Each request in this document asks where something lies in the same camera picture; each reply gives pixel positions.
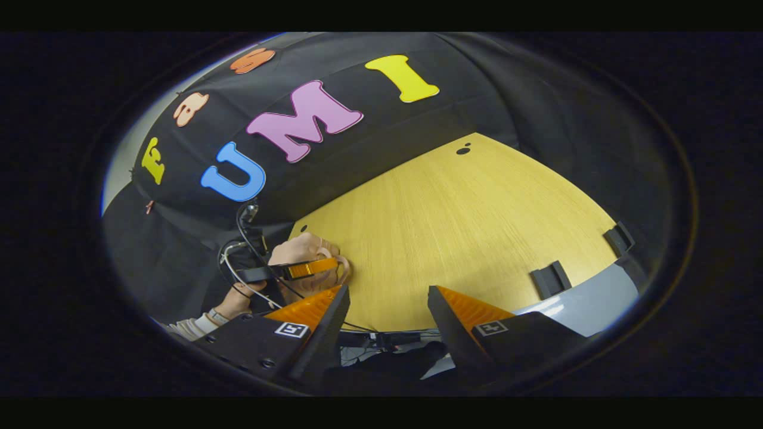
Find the black bracket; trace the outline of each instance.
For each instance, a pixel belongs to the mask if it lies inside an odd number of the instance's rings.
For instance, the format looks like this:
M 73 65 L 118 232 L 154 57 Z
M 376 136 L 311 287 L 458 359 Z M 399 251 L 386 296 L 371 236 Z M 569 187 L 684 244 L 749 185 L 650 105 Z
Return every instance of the black bracket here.
M 572 289 L 570 279 L 559 261 L 555 261 L 544 269 L 536 269 L 530 275 L 533 277 L 541 300 Z
M 636 244 L 633 237 L 630 235 L 630 232 L 628 232 L 625 225 L 623 225 L 623 222 L 617 222 L 617 225 L 615 225 L 614 228 L 605 232 L 604 238 L 607 239 L 607 242 L 612 247 L 612 250 L 615 251 L 615 255 L 618 258 L 624 255 L 634 244 Z
M 194 344 L 231 366 L 270 380 L 284 373 L 310 335 L 305 324 L 242 314 Z
M 439 328 L 443 343 L 448 346 L 450 356 L 458 368 L 480 371 L 492 364 L 490 358 L 480 350 L 479 345 L 464 329 L 464 325 L 436 286 L 430 286 L 427 306 Z
M 585 342 L 582 335 L 538 311 L 479 324 L 472 334 L 497 365 L 516 372 L 549 364 Z

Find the hand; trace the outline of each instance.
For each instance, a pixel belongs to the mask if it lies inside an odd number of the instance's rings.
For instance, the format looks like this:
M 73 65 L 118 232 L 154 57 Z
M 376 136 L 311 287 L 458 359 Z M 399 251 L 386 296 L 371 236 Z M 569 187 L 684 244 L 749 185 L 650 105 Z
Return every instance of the hand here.
M 339 247 L 328 240 L 324 240 L 309 232 L 305 232 L 276 246 L 273 249 L 269 264 L 281 265 L 307 262 L 323 259 L 324 257 L 329 256 L 341 257 L 339 255 Z M 300 295 L 307 298 L 308 296 L 316 295 L 323 290 L 333 287 L 336 285 L 337 280 L 337 269 L 332 269 L 306 279 L 291 281 L 289 282 L 289 285 Z M 286 289 L 283 285 L 278 285 L 278 287 L 287 304 L 296 302 L 300 299 L 296 294 Z
M 249 287 L 257 292 L 263 290 L 266 285 L 267 282 L 264 280 L 257 283 L 249 283 Z M 254 292 L 250 291 L 243 285 L 243 283 L 237 282 L 230 288 L 227 295 L 225 295 L 223 302 L 215 307 L 214 310 L 228 320 L 234 319 L 240 314 L 251 313 L 252 311 L 249 309 L 251 301 L 247 297 L 252 295 L 254 295 Z

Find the wooden table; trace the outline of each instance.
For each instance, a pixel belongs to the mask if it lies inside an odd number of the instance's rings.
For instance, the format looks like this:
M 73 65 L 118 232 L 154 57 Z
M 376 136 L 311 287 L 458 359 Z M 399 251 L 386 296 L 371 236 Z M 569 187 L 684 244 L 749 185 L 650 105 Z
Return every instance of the wooden table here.
M 304 225 L 353 264 L 346 320 L 387 332 L 436 327 L 430 285 L 511 311 L 540 301 L 535 269 L 558 260 L 574 287 L 616 259 L 604 239 L 615 222 L 596 202 L 477 133 L 318 208 L 296 222 L 291 237 Z

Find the black cable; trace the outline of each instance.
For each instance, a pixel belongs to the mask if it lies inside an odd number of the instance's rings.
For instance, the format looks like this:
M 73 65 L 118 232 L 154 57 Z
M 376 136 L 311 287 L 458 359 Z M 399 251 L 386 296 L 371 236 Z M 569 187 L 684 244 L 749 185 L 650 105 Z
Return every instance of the black cable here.
M 380 334 L 381 333 L 379 331 L 374 331 L 373 329 L 368 329 L 367 327 L 358 326 L 356 324 L 351 324 L 351 323 L 347 323 L 347 322 L 344 322 L 344 324 L 348 324 L 349 326 L 352 326 L 352 327 L 357 327 L 358 329 L 363 329 L 364 331 L 373 332 L 374 334 Z
M 283 286 L 286 286 L 286 288 L 288 290 L 290 290 L 294 294 L 296 294 L 296 296 L 298 296 L 301 299 L 304 299 L 304 296 L 302 296 L 299 292 L 297 292 L 294 289 L 292 289 L 291 286 L 286 284 L 286 282 L 281 280 L 281 277 L 279 277 L 278 274 L 275 273 L 275 270 L 270 265 L 268 265 L 268 263 L 265 261 L 265 258 L 263 258 L 262 255 L 259 254 L 259 252 L 257 252 L 257 249 L 255 249 L 255 247 L 252 245 L 252 243 L 250 243 L 249 238 L 243 232 L 243 227 L 241 226 L 241 212 L 243 211 L 243 209 L 247 205 L 249 205 L 249 204 L 247 203 L 247 204 L 242 205 L 238 209 L 238 212 L 236 213 L 236 226 L 239 228 L 239 233 L 241 234 L 241 237 L 243 237 L 243 240 L 246 242 L 246 245 L 248 245 L 249 248 L 252 250 L 252 253 L 254 253 L 254 256 L 257 256 L 257 259 L 260 261 L 260 263 L 263 266 L 267 267 L 268 271 L 270 271 L 270 273 L 272 274 L 272 276 L 273 276 L 273 278 L 275 279 L 276 282 L 280 282 Z

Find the letter m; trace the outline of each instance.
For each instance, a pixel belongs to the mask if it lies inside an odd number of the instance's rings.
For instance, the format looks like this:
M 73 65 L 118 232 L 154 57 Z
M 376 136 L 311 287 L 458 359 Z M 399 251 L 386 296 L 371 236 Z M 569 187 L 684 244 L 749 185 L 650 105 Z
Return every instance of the letter m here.
M 310 153 L 309 144 L 298 144 L 291 137 L 315 143 L 324 140 L 315 118 L 326 124 L 328 134 L 338 134 L 363 119 L 363 113 L 351 111 L 323 89 L 323 82 L 305 83 L 291 93 L 295 116 L 263 113 L 246 127 L 249 134 L 261 134 L 286 152 L 286 160 L 296 163 Z

